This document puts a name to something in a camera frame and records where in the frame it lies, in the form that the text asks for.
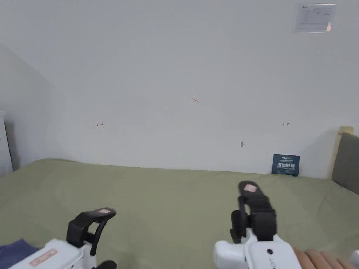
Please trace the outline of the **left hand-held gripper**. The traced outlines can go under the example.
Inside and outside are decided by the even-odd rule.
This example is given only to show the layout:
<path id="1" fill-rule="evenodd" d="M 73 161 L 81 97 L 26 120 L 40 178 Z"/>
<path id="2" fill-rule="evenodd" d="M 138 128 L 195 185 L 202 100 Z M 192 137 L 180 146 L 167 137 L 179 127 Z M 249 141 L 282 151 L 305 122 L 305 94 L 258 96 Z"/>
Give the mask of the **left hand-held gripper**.
<path id="1" fill-rule="evenodd" d="M 115 261 L 106 260 L 97 267 L 96 259 L 103 229 L 116 214 L 112 208 L 81 212 L 68 224 L 67 241 L 52 239 L 10 269 L 116 269 Z M 93 223 L 98 224 L 95 233 L 89 231 Z"/>

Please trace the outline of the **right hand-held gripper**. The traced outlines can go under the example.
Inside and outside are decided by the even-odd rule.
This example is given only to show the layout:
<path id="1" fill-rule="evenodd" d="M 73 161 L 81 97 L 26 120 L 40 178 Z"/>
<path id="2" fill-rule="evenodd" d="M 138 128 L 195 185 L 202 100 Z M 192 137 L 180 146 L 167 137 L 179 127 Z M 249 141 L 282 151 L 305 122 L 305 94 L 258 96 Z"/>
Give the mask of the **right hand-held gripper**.
<path id="1" fill-rule="evenodd" d="M 277 234 L 276 212 L 253 181 L 238 184 L 239 209 L 232 211 L 233 243 L 214 244 L 217 269 L 300 269 L 294 249 Z"/>

